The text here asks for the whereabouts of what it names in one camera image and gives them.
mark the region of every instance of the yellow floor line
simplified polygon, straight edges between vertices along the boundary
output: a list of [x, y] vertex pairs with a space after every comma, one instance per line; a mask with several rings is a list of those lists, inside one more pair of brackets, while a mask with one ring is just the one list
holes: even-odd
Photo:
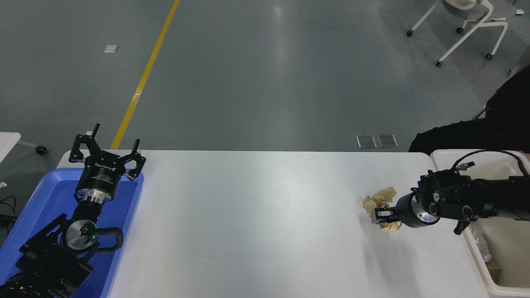
[[112, 141], [112, 145], [110, 146], [111, 149], [118, 149], [118, 147], [120, 146], [121, 139], [123, 139], [125, 130], [127, 129], [127, 126], [129, 125], [131, 117], [133, 116], [134, 109], [136, 109], [136, 104], [138, 104], [140, 95], [142, 94], [142, 91], [144, 90], [145, 82], [147, 82], [149, 73], [151, 72], [151, 69], [153, 68], [153, 64], [155, 63], [156, 56], [158, 55], [158, 51], [160, 50], [160, 47], [162, 46], [162, 42], [164, 41], [164, 37], [166, 35], [169, 24], [171, 23], [171, 20], [173, 19], [173, 15], [175, 14], [176, 7], [179, 5], [179, 1], [180, 0], [175, 0], [173, 2], [173, 6], [171, 6], [171, 10], [169, 11], [169, 14], [167, 15], [167, 19], [164, 23], [164, 27], [162, 27], [162, 31], [160, 31], [160, 35], [158, 36], [158, 40], [156, 41], [155, 48], [153, 49], [153, 52], [151, 53], [151, 57], [149, 58], [149, 61], [147, 62], [147, 66], [145, 66], [144, 74], [142, 75], [142, 78], [140, 79], [140, 82], [138, 83], [138, 86], [136, 87], [136, 91], [134, 93], [134, 96], [132, 97], [131, 103], [129, 104], [129, 108], [127, 108], [127, 112], [125, 112], [125, 116], [123, 117], [123, 120], [121, 121], [120, 128], [118, 129], [118, 132], [116, 133], [116, 137], [114, 137], [114, 141]]

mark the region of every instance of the caster wheel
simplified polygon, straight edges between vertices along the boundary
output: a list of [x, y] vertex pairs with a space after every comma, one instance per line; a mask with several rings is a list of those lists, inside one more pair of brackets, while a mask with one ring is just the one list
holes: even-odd
[[46, 147], [44, 146], [37, 146], [37, 148], [35, 148], [35, 151], [37, 154], [39, 155], [44, 155], [46, 154]]

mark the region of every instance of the crumpled paper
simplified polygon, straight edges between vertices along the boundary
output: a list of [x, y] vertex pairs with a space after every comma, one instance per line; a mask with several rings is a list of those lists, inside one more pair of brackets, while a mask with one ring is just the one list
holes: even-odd
[[[363, 200], [363, 209], [366, 210], [366, 214], [370, 217], [370, 213], [375, 208], [390, 208], [392, 198], [397, 194], [393, 187], [387, 187], [376, 192], [373, 196], [367, 196]], [[385, 232], [394, 232], [401, 228], [401, 221], [393, 223], [380, 223], [379, 227]]]

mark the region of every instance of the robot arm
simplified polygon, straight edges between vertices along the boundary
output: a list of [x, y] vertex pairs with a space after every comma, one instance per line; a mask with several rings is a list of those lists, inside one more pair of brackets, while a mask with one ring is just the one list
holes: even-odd
[[[100, 149], [94, 140], [99, 124], [91, 135], [77, 135], [70, 153], [70, 162], [85, 164], [75, 189], [77, 207], [71, 219], [59, 215], [31, 237], [20, 249], [15, 266], [19, 272], [0, 286], [0, 298], [51, 297], [68, 298], [85, 281], [93, 267], [88, 261], [96, 253], [111, 253], [123, 243], [123, 233], [117, 227], [99, 228], [96, 223], [103, 205], [114, 199], [121, 176], [135, 180], [145, 157], [138, 152], [137, 139], [132, 152], [120, 157]], [[84, 158], [81, 144], [89, 148]], [[125, 164], [136, 161], [136, 167], [126, 174]], [[100, 248], [99, 236], [114, 235], [116, 245]]]
[[423, 227], [437, 223], [441, 217], [451, 218], [458, 221], [454, 233], [460, 235], [470, 222], [479, 218], [499, 216], [530, 221], [528, 172], [517, 156], [500, 152], [517, 158], [523, 176], [486, 180], [460, 175], [459, 171], [474, 166], [473, 162], [456, 166], [471, 155], [468, 154], [449, 170], [429, 171], [421, 176], [418, 187], [401, 197], [396, 206], [372, 211], [372, 222], [402, 221], [410, 227]]

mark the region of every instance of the black pants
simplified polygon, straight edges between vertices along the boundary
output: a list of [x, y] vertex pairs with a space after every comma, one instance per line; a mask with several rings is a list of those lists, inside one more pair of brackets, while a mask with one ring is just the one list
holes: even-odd
[[417, 134], [409, 152], [423, 152], [430, 155], [437, 149], [499, 150], [501, 148], [484, 119], [477, 119], [435, 127]]

